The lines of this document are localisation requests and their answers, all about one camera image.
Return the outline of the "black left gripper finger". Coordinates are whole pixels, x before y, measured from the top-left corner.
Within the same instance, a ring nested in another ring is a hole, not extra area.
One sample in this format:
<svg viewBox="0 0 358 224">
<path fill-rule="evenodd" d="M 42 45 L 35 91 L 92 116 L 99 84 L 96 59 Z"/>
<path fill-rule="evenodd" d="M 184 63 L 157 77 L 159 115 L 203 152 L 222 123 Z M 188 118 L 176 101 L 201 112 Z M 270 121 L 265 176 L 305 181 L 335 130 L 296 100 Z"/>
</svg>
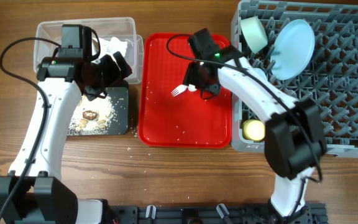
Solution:
<svg viewBox="0 0 358 224">
<path fill-rule="evenodd" d="M 127 78 L 129 75 L 132 74 L 131 66 L 126 62 L 124 56 L 120 53 L 120 51 L 117 51 L 113 54 L 117 66 L 120 69 L 120 77 L 122 79 Z"/>
<path fill-rule="evenodd" d="M 120 79 L 120 69 L 110 55 L 104 55 L 99 64 L 103 87 L 115 85 Z"/>
</svg>

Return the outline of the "white plastic spoon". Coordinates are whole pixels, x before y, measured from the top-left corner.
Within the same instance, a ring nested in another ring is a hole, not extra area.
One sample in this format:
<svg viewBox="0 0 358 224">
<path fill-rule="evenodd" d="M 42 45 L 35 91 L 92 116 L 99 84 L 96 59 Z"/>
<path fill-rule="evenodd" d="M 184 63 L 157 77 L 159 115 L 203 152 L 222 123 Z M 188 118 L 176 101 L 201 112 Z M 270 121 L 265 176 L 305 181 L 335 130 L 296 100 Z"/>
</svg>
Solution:
<svg viewBox="0 0 358 224">
<path fill-rule="evenodd" d="M 194 91 L 196 91 L 197 89 L 196 89 L 196 87 L 195 87 L 194 85 L 189 84 L 189 85 L 188 85 L 188 90 L 189 90 L 190 92 L 194 92 Z"/>
<path fill-rule="evenodd" d="M 181 85 L 178 85 L 178 86 L 171 92 L 171 94 L 172 94 L 173 97 L 176 97 L 176 96 L 182 94 L 183 92 L 187 91 L 187 89 L 188 89 L 188 86 L 187 86 L 187 85 L 181 84 Z"/>
</svg>

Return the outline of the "white tissue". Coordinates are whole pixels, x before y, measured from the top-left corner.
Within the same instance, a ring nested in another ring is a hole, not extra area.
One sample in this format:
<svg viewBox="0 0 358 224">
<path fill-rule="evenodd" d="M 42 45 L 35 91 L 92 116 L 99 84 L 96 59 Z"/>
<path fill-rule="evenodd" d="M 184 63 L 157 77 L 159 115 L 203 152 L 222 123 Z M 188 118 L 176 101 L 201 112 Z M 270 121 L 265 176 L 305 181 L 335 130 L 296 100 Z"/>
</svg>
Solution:
<svg viewBox="0 0 358 224">
<path fill-rule="evenodd" d="M 93 37 L 93 53 L 97 53 L 99 47 L 101 47 L 101 52 L 98 57 L 99 59 L 105 55 L 113 56 L 113 54 L 116 52 L 120 52 L 121 55 L 125 57 L 127 52 L 127 45 L 128 43 L 126 41 L 121 41 L 117 37 L 111 37 L 109 40 L 102 38 L 96 40 L 96 38 Z"/>
</svg>

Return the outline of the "light blue bowl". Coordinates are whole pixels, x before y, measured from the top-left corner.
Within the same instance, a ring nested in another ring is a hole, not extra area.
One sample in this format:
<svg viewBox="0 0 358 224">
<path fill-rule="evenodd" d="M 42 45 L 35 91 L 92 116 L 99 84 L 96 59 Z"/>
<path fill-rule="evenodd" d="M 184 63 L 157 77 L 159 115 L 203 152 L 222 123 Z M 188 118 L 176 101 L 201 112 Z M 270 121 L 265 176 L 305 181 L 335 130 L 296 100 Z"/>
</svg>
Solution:
<svg viewBox="0 0 358 224">
<path fill-rule="evenodd" d="M 267 76 L 264 73 L 264 71 L 260 68 L 254 68 L 254 70 L 259 74 L 259 76 L 261 76 L 264 80 L 267 80 Z"/>
</svg>

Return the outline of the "green bowl with food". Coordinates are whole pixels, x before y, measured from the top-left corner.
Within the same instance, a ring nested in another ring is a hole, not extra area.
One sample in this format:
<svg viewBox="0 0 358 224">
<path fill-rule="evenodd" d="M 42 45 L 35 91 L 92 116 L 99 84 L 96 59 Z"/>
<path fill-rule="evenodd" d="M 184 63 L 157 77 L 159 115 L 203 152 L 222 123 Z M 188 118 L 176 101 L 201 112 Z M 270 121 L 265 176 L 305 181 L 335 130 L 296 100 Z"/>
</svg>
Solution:
<svg viewBox="0 0 358 224">
<path fill-rule="evenodd" d="M 245 41 L 253 53 L 260 52 L 268 44 L 265 29 L 257 16 L 240 21 Z"/>
</svg>

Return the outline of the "yellow plastic cup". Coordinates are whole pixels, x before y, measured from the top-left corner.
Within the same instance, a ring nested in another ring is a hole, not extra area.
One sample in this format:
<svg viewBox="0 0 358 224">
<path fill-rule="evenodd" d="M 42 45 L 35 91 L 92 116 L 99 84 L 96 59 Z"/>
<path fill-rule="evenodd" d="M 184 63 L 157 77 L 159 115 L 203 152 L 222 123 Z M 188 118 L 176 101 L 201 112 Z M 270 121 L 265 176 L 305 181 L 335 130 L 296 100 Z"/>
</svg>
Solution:
<svg viewBox="0 0 358 224">
<path fill-rule="evenodd" d="M 242 124 L 242 135 L 244 139 L 261 141 L 265 137 L 265 126 L 259 120 L 247 120 Z"/>
</svg>

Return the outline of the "light blue plate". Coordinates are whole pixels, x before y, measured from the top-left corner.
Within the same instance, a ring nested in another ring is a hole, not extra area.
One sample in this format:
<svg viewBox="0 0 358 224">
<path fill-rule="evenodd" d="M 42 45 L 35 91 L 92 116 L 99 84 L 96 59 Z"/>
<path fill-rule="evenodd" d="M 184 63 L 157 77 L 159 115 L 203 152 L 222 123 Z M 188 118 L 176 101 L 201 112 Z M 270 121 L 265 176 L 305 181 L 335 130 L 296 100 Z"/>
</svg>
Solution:
<svg viewBox="0 0 358 224">
<path fill-rule="evenodd" d="M 291 79 L 309 64 L 314 52 L 315 35 L 306 21 L 297 19 L 282 29 L 273 46 L 270 59 L 275 64 L 272 74 L 279 80 Z"/>
</svg>

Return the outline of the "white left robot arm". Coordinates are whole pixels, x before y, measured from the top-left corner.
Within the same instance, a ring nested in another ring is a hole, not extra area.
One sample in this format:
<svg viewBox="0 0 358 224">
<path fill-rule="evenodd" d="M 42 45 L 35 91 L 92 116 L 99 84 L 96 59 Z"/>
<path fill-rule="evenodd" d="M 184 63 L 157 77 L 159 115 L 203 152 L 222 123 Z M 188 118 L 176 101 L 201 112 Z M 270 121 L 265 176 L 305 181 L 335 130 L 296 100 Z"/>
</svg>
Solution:
<svg viewBox="0 0 358 224">
<path fill-rule="evenodd" d="M 105 199 L 79 199 L 61 181 L 71 117 L 82 98 L 107 97 L 125 86 L 131 67 L 121 53 L 93 53 L 94 29 L 65 24 L 53 55 L 37 68 L 37 101 L 20 151 L 0 175 L 0 222 L 119 223 Z"/>
</svg>

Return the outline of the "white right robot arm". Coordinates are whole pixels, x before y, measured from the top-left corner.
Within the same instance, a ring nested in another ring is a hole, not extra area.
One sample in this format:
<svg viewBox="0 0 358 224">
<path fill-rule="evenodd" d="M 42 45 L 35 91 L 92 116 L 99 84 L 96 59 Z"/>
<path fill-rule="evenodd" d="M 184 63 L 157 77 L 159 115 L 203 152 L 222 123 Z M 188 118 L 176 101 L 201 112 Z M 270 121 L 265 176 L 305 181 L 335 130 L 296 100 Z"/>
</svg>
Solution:
<svg viewBox="0 0 358 224">
<path fill-rule="evenodd" d="M 265 126 L 264 155 L 276 174 L 269 204 L 282 222 L 295 219 L 305 206 L 304 193 L 319 160 L 327 151 L 318 105 L 285 94 L 262 78 L 244 54 L 229 45 L 221 48 L 208 29 L 188 35 L 193 53 L 184 84 L 202 93 L 221 88 L 241 99 Z"/>
</svg>

